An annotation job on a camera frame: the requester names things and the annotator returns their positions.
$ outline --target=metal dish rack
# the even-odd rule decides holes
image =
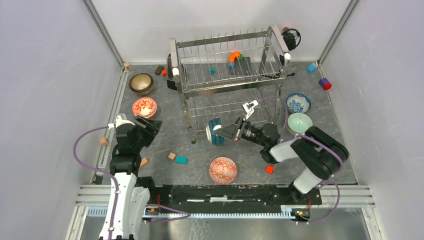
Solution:
[[[171,38],[169,42],[173,80],[193,144],[195,136],[204,134],[213,118],[220,117],[222,124],[228,125],[245,114],[242,103],[263,99],[260,87],[275,85],[279,95],[287,76],[284,67],[291,60],[276,25],[269,26],[267,31],[225,33],[181,42]],[[233,52],[240,52],[243,59],[229,67],[229,55]],[[237,94],[226,93],[237,90]],[[274,121],[278,119],[277,106]],[[258,107],[249,120],[257,125],[272,123],[266,102]]]

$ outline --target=light blue cube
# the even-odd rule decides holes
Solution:
[[[308,73],[312,73],[313,71],[315,71],[316,68],[317,68],[317,65],[315,63],[312,63],[306,68],[306,70],[308,71]]]
[[[188,161],[188,159],[185,156],[177,156],[175,158],[175,163],[176,164],[187,164],[187,161]]]

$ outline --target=red patterned bowl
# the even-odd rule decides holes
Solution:
[[[150,97],[142,97],[132,105],[132,112],[135,116],[140,116],[146,119],[152,118],[157,110],[156,102]]]
[[[225,156],[217,157],[209,165],[209,176],[217,184],[230,184],[237,176],[236,163]]]

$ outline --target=floor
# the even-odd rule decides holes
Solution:
[[[317,218],[328,209],[313,208]],[[105,217],[87,217],[81,239],[98,239]],[[141,225],[140,240],[370,240],[360,208],[338,208],[323,222],[296,226],[285,219],[184,219]]]
[[[295,73],[294,76],[288,76],[283,82],[281,97],[285,99],[291,93],[303,93],[309,97],[312,103],[311,110],[306,114],[309,115],[315,126],[321,128],[327,134],[335,138],[337,141],[343,142],[340,129],[333,111],[328,93],[323,91],[318,84],[320,73],[316,70],[308,73],[306,68],[310,62],[292,62],[286,69],[288,74]],[[141,157],[147,158],[149,164],[139,171],[139,177],[152,176],[156,184],[174,184],[174,185],[199,185],[214,184],[209,177],[210,162],[220,156],[226,156],[233,159],[237,165],[238,173],[232,184],[289,184],[291,183],[305,168],[300,159],[291,159],[274,166],[274,173],[266,173],[268,164],[262,160],[259,151],[262,149],[259,145],[241,140],[238,143],[226,141],[223,146],[214,146],[207,141],[204,131],[197,132],[196,144],[191,144],[186,128],[186,122],[183,118],[183,110],[178,96],[178,92],[167,88],[166,78],[162,75],[155,75],[154,72],[157,65],[136,65],[131,66],[128,74],[129,80],[136,74],[148,73],[153,76],[154,89],[147,96],[154,99],[158,105],[158,110],[154,116],[154,120],[163,121],[159,134],[156,136],[149,148],[143,148]],[[223,100],[234,106],[245,100],[246,96],[256,97],[254,89],[247,89],[247,92],[233,91],[224,93],[225,95],[210,95],[190,99],[189,103],[196,101],[209,103],[211,98],[215,100]],[[265,96],[275,96],[275,86],[267,86],[262,88]],[[135,116],[132,112],[133,103],[140,96],[133,93],[128,87],[125,88],[124,96],[120,106],[120,113],[125,114],[130,121]],[[275,101],[267,101],[267,108],[271,118],[274,116]],[[262,114],[266,117],[266,111],[257,111],[255,114]],[[261,115],[252,116],[252,119],[262,119]],[[226,119],[233,122],[238,115],[227,114]],[[197,120],[198,124],[207,123],[210,119]],[[285,132],[283,138],[292,137],[290,133]],[[188,158],[188,164],[176,164],[168,158],[168,154],[172,152],[177,156]],[[356,183],[354,170],[348,160],[344,168],[335,176],[335,180],[339,184]]]

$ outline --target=teal rectangular block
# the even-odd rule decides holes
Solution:
[[[188,161],[188,159],[185,156],[177,156],[175,158],[175,163],[176,164],[187,164],[187,161]]]

